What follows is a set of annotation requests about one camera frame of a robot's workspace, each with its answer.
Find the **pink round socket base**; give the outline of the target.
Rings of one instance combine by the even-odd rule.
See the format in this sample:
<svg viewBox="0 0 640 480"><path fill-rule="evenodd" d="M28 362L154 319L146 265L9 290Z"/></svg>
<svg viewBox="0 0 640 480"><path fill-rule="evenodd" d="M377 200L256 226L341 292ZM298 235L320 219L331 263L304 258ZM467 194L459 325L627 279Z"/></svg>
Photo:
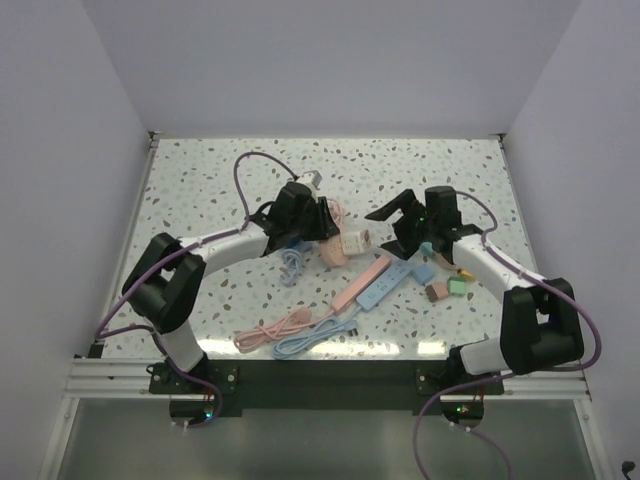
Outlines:
<svg viewBox="0 0 640 480"><path fill-rule="evenodd" d="M342 249L341 237L336 235L319 243L320 256L323 262L330 268L344 266L348 257Z"/></svg>

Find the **turquoise charger plug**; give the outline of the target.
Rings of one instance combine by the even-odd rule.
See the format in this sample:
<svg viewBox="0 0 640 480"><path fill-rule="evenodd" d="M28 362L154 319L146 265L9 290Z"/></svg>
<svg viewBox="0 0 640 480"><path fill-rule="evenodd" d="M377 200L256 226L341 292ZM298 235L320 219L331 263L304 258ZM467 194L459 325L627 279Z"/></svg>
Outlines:
<svg viewBox="0 0 640 480"><path fill-rule="evenodd" d="M427 257L433 257L435 255L435 251L430 242L422 242L419 247L420 251L423 255Z"/></svg>

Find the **white tiger cube socket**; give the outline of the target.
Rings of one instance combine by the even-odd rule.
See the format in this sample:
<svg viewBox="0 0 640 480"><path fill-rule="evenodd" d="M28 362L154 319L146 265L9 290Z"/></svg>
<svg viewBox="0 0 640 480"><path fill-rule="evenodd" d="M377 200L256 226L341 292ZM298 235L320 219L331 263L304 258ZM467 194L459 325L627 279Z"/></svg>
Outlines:
<svg viewBox="0 0 640 480"><path fill-rule="evenodd" d="M342 232L340 241L342 252L347 257L363 254L371 247L371 236L368 229Z"/></svg>

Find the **light blue power strip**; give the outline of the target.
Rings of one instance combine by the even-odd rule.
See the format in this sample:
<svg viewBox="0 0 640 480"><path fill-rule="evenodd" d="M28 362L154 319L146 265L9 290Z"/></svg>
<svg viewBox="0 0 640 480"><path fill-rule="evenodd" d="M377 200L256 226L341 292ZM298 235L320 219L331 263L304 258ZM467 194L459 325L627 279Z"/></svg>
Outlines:
<svg viewBox="0 0 640 480"><path fill-rule="evenodd" d="M373 283L365 288L356 298L356 303L363 311L370 311L391 293L410 273L411 266L407 262L394 262Z"/></svg>

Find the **light blue charger plug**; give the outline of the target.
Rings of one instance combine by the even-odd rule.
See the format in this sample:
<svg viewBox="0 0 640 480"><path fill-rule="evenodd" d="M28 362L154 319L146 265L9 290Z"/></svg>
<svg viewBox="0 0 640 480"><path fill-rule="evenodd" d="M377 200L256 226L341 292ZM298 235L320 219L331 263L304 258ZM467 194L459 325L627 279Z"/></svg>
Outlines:
<svg viewBox="0 0 640 480"><path fill-rule="evenodd" d="M411 275L419 285L426 285L434 279L436 273L428 264L422 264L414 266Z"/></svg>

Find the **pink brown charger plug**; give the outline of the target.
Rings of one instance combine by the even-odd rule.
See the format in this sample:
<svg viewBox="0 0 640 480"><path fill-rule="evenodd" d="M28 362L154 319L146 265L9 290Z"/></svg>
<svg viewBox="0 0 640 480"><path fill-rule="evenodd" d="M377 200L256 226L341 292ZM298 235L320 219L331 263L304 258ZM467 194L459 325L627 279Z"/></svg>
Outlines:
<svg viewBox="0 0 640 480"><path fill-rule="evenodd" d="M426 286L427 298L430 302L436 303L446 299L449 296L449 290L446 283L433 282Z"/></svg>

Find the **pink power strip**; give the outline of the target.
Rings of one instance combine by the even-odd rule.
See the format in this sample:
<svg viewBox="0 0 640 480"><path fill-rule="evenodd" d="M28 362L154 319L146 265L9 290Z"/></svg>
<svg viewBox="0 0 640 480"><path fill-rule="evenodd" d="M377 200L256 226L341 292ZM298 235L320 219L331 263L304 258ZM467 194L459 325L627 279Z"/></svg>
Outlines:
<svg viewBox="0 0 640 480"><path fill-rule="evenodd" d="M391 265L391 258L387 255L380 256L364 273L349 284L331 302L331 312L335 315L343 313L355 299L371 285Z"/></svg>

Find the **light green charger plug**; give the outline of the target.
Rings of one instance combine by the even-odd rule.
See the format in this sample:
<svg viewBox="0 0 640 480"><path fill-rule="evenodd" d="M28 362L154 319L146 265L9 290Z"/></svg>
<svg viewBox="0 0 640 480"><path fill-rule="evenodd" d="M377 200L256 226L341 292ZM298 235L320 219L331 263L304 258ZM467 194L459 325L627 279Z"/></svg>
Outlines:
<svg viewBox="0 0 640 480"><path fill-rule="evenodd" d="M464 297L467 294L468 283L461 277L452 276L447 280L447 289L450 296Z"/></svg>

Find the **yellow charger plug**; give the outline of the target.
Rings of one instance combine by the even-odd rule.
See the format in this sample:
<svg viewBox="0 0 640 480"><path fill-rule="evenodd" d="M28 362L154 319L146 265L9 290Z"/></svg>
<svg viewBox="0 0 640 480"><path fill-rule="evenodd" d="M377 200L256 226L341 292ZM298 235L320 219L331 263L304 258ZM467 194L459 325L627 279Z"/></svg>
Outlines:
<svg viewBox="0 0 640 480"><path fill-rule="evenodd" d="M476 277L472 273L467 271L467 270L458 269L457 270L457 274L458 274L459 277L461 277L466 282L475 282L476 281Z"/></svg>

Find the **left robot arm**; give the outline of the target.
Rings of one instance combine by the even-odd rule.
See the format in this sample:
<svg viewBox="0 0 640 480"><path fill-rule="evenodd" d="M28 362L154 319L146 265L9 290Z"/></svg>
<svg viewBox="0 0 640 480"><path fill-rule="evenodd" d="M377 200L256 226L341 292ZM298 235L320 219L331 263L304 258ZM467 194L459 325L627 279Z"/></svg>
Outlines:
<svg viewBox="0 0 640 480"><path fill-rule="evenodd" d="M156 235L126 279L122 296L152 325L163 354L174 365L173 382L185 392L196 392L207 380L206 354L189 316L203 279L236 263L268 256L294 240L324 241L338 233L327 198L309 185L291 181L274 201L231 230L182 240Z"/></svg>

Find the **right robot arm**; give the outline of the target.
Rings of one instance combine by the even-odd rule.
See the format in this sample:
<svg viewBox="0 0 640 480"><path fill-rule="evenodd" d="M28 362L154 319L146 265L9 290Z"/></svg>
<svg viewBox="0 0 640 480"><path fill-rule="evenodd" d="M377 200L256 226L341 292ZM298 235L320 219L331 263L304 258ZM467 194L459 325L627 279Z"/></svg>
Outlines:
<svg viewBox="0 0 640 480"><path fill-rule="evenodd" d="M499 252L486 231L464 222L461 196L452 187L436 186L419 201L406 189L366 216L384 222L397 214L395 238L383 244L384 250L407 260L428 242L446 262L473 274L502 307L498 337L450 349L448 386L466 393L481 375L506 370L524 375L579 360L584 341L570 283L549 280Z"/></svg>

